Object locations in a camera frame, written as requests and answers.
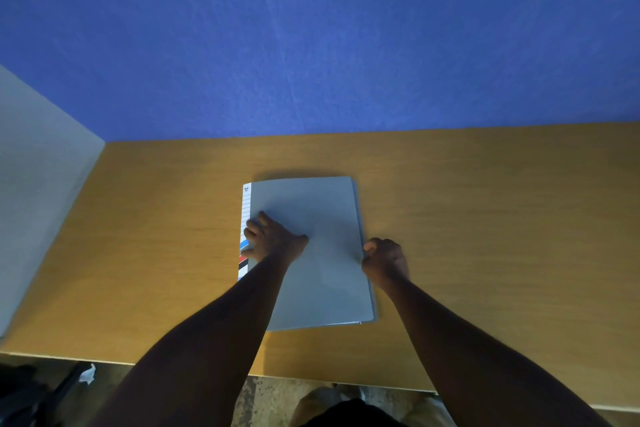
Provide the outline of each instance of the wooden table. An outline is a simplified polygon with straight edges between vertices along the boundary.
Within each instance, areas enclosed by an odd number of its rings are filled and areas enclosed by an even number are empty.
[[[108,144],[1,350],[134,363],[235,282],[244,182],[337,175],[437,300],[640,407],[640,124]],[[375,324],[267,334],[252,373],[431,389],[377,298]]]

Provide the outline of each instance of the left hand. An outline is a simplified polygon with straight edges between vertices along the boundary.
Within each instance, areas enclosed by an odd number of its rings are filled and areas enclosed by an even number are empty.
[[[244,237],[251,244],[251,248],[240,252],[244,257],[261,262],[269,255],[276,255],[287,265],[291,265],[309,243],[306,235],[294,235],[264,211],[260,211],[258,220],[246,222]]]

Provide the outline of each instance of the right hand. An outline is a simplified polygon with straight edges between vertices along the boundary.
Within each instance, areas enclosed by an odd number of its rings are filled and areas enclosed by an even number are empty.
[[[409,265],[402,247],[396,242],[372,238],[362,248],[367,254],[362,261],[362,271],[380,289],[384,290],[398,278],[409,280]]]

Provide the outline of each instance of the blue wall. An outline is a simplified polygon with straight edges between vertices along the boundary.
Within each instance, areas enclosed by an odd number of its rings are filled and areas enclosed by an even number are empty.
[[[1,0],[105,140],[640,119],[640,0]]]

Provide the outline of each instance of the forearm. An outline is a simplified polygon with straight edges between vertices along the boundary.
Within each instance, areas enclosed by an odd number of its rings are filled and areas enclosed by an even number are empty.
[[[396,277],[383,287],[459,427],[606,426],[535,363]]]
[[[229,425],[289,264],[266,257],[140,359],[94,425]]]

